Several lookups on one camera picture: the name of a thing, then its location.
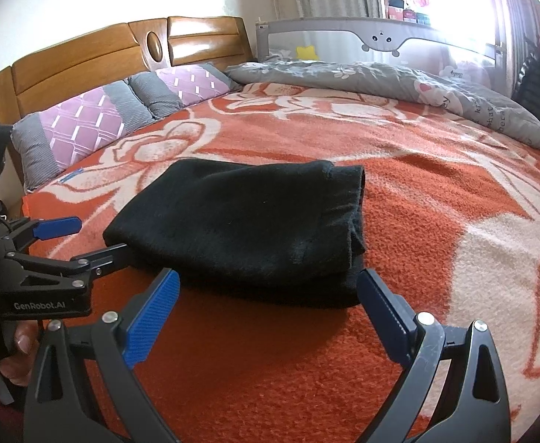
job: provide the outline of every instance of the folded black garment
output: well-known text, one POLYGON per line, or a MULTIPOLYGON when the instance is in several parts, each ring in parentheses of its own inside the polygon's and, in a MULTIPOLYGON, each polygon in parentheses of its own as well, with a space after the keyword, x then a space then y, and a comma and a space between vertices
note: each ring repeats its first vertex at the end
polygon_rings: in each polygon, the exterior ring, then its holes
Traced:
POLYGON ((251 166, 185 159, 135 196, 104 231, 182 284, 322 308, 358 304, 362 166, 251 166))

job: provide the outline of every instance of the purple pillowcase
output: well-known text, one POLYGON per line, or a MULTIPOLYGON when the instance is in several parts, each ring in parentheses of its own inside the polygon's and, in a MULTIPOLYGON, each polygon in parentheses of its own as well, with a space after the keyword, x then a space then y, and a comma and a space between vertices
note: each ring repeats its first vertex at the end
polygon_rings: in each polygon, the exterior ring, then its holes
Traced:
POLYGON ((39 111, 38 115, 61 171, 126 133, 122 117, 103 87, 39 111))
POLYGON ((222 96, 239 88, 239 85, 227 75, 207 63, 162 68, 155 73, 186 106, 222 96))
POLYGON ((123 81, 26 115, 12 130, 22 157, 24 188, 36 189, 107 144, 156 121, 123 81))

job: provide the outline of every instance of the blue gripper pad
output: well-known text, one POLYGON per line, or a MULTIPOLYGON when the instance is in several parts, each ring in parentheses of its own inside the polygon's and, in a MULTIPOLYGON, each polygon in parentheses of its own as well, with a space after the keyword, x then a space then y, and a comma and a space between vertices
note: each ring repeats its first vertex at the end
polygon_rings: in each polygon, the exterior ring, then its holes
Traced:
POLYGON ((402 297, 390 291, 372 269, 358 274, 356 292, 389 359, 404 368, 411 366, 417 331, 413 309, 402 297))
POLYGON ((82 221, 77 217, 58 218, 55 220, 39 221, 32 230, 35 238, 39 240, 51 240, 59 236, 67 236, 79 233, 82 229, 82 221))
POLYGON ((179 275, 169 270, 126 331, 122 357, 130 369, 147 359, 178 297, 179 275))

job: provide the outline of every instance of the orange blanket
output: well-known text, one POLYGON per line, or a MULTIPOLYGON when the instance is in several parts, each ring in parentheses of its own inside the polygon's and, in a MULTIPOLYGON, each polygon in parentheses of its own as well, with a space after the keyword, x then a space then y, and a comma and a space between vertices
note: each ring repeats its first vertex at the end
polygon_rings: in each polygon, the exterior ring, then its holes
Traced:
MULTIPOLYGON (((33 252, 65 259, 102 247, 117 211, 184 157, 364 165, 365 264, 417 311, 452 325, 486 321, 513 438, 539 414, 539 151, 443 109, 253 84, 133 133, 83 160, 82 172, 26 196, 31 217, 84 222, 79 234, 33 252)), ((152 277, 127 269, 98 280, 91 319, 121 308, 152 277)), ((399 368, 360 307, 286 308, 183 289, 136 373, 184 443, 344 443, 369 423, 399 368)))

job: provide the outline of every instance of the wooden headboard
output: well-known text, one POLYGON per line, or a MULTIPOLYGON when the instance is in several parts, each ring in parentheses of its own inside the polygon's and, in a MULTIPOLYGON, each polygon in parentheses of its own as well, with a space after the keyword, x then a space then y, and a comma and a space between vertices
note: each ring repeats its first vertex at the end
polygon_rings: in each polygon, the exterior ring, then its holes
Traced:
MULTIPOLYGON (((0 123, 14 124, 92 88, 139 71, 251 61, 241 18, 170 16, 118 23, 31 53, 0 71, 0 123)), ((9 148, 20 180, 20 155, 9 148)))

